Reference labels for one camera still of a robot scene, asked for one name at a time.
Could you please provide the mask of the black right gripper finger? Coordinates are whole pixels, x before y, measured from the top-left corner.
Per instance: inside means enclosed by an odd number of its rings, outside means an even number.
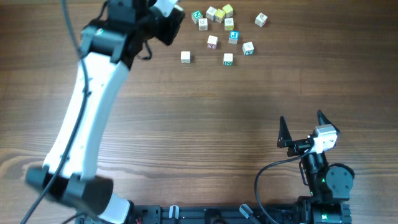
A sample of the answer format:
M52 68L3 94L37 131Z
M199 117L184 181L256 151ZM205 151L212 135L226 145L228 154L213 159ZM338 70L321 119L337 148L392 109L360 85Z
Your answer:
M284 116L280 117L279 122L279 136L277 140L277 147L290 147L292 144L292 137L290 135Z
M340 133L340 130L323 114L321 110L317 111L317 118L319 125L327 125L330 124L334 127L337 134Z

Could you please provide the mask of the green V letter block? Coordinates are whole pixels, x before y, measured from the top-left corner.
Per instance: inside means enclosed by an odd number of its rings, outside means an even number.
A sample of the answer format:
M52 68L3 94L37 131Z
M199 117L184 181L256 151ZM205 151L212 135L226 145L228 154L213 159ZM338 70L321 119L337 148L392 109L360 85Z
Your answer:
M246 42L243 44L243 54L252 55L254 53L254 45L252 42Z

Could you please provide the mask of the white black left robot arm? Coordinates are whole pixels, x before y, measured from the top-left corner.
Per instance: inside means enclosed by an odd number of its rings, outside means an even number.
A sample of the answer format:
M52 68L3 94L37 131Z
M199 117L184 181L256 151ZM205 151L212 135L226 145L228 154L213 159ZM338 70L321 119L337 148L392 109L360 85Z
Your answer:
M134 59L151 38L172 44L184 17L177 0L105 1L99 16L73 40L79 64L62 127L44 163L25 175L41 198L95 222L138 221L133 202L96 173L100 142Z

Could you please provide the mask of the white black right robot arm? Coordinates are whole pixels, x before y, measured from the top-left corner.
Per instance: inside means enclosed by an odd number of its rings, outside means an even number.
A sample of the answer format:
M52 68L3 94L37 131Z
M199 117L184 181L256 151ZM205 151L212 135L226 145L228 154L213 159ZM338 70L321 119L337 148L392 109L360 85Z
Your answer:
M354 171L341 164L329 164L325 152L334 148L340 130L317 111L318 126L305 139L293 140L285 118L280 117L277 147L287 148L289 157L299 156L299 169L310 196L300 196L292 206L292 214L284 223L352 223L351 210L346 202L353 188Z

